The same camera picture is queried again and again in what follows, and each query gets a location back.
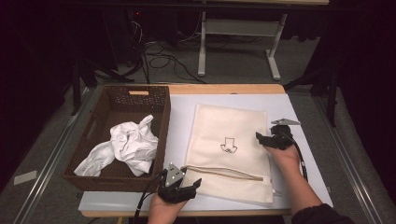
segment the black sleeve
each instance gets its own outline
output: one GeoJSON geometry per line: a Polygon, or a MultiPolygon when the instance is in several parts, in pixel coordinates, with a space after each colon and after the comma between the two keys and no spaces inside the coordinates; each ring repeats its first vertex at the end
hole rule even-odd
{"type": "Polygon", "coordinates": [[[332,208],[323,203],[320,206],[305,208],[294,215],[292,224],[350,224],[353,221],[349,217],[339,215],[332,208]]]}

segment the person's left hand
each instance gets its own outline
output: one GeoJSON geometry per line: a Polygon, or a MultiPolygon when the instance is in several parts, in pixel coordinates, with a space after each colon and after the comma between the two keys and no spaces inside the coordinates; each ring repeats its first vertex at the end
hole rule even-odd
{"type": "Polygon", "coordinates": [[[166,203],[157,193],[153,194],[148,210],[148,224],[172,224],[178,212],[187,203],[166,203]]]}

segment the cream fabric bag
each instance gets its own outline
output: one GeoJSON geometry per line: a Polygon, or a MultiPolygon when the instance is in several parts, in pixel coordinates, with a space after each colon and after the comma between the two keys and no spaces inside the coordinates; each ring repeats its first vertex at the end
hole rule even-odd
{"type": "Polygon", "coordinates": [[[265,112],[197,105],[182,186],[202,178],[200,194],[272,203],[268,154],[256,139],[266,131],[265,112]]]}

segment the printed logo on bag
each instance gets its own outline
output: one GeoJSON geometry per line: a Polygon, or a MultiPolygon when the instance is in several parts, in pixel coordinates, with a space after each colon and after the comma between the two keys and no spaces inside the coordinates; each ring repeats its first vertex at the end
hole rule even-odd
{"type": "Polygon", "coordinates": [[[225,143],[221,144],[220,147],[225,152],[235,153],[235,151],[238,149],[238,147],[236,147],[234,145],[234,142],[235,142],[234,138],[225,137],[225,143]]]}

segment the brown wicker basket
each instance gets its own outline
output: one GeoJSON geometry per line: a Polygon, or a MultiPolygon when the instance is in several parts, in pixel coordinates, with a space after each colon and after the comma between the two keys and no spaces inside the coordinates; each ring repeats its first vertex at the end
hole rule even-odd
{"type": "MultiPolygon", "coordinates": [[[[100,98],[64,171],[64,179],[85,191],[143,191],[149,181],[163,170],[171,103],[166,86],[104,86],[100,98]],[[156,159],[149,174],[135,176],[122,161],[114,160],[100,176],[77,176],[79,164],[98,144],[110,140],[110,129],[127,121],[139,123],[152,115],[151,131],[159,138],[156,159]]],[[[153,184],[149,191],[154,191],[153,184]]]]}

